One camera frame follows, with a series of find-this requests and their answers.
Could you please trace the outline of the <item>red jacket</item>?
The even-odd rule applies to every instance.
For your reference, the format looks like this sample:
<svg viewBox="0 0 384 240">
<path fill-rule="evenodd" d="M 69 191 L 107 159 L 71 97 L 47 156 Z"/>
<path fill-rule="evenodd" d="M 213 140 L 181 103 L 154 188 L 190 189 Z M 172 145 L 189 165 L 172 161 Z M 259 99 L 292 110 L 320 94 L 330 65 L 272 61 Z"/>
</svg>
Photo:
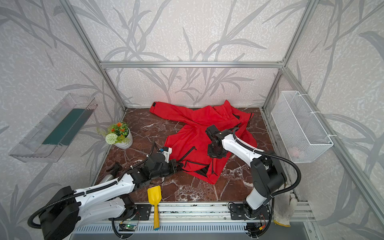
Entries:
<svg viewBox="0 0 384 240">
<path fill-rule="evenodd" d="M 167 137 L 165 147 L 172 149 L 171 159 L 181 163 L 184 172 L 212 185 L 218 181 L 231 154 L 227 153 L 222 159 L 208 156 L 208 146 L 212 142 L 206 134 L 208 127 L 214 125 L 220 131 L 237 127 L 237 137 L 257 146 L 255 138 L 247 130 L 254 115 L 232 107 L 229 101 L 221 106 L 197 110 L 154 102 L 150 112 L 162 119 L 184 124 L 177 134 Z"/>
</svg>

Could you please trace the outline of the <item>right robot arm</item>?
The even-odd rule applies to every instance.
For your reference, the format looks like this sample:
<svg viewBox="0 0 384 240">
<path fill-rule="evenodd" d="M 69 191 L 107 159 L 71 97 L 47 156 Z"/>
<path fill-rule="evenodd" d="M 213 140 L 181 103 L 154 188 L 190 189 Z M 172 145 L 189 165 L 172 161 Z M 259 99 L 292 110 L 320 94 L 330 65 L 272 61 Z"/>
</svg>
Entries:
<svg viewBox="0 0 384 240">
<path fill-rule="evenodd" d="M 243 202 L 243 211 L 246 218 L 252 220 L 259 217 L 262 211 L 267 211 L 269 202 L 276 196 L 295 189 L 301 182 L 302 174 L 294 162 L 244 142 L 237 137 L 236 130 L 238 128 L 219 131 L 214 125 L 208 127 L 206 134 L 212 141 L 208 145 L 208 156 L 222 159 L 232 153 L 251 168 L 254 188 Z M 295 169 L 297 178 L 291 186 L 281 190 L 280 187 L 287 181 L 282 162 Z"/>
</svg>

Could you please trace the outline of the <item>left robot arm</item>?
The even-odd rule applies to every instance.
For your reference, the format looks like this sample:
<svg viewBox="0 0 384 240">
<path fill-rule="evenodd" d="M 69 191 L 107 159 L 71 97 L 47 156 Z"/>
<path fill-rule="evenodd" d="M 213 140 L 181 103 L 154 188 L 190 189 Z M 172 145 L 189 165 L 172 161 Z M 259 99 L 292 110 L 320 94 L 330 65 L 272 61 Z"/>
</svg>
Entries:
<svg viewBox="0 0 384 240">
<path fill-rule="evenodd" d="M 101 221 L 124 221 L 138 210 L 129 194 L 181 170 L 168 152 L 156 152 L 124 171 L 119 177 L 92 187 L 60 189 L 54 197 L 28 219 L 28 226 L 40 229 L 45 240 L 63 240 L 74 230 Z"/>
</svg>

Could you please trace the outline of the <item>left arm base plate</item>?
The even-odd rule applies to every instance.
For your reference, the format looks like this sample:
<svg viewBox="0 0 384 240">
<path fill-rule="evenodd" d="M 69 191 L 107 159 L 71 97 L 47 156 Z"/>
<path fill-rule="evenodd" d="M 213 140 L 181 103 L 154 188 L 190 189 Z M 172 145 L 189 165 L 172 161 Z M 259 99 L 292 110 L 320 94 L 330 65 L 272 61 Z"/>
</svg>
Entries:
<svg viewBox="0 0 384 240">
<path fill-rule="evenodd" d="M 150 204 L 139 204 L 127 221 L 148 221 L 151 215 L 152 205 Z"/>
</svg>

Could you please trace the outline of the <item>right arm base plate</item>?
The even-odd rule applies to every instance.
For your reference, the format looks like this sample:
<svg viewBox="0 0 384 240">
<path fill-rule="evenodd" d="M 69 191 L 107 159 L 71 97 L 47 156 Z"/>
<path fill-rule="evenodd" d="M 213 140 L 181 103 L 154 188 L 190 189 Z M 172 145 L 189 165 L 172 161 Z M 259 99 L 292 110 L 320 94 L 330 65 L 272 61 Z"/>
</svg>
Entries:
<svg viewBox="0 0 384 240">
<path fill-rule="evenodd" d="M 268 205 L 261 205 L 258 209 L 253 210 L 247 204 L 229 202 L 227 207 L 232 220 L 269 220 L 271 217 Z"/>
</svg>

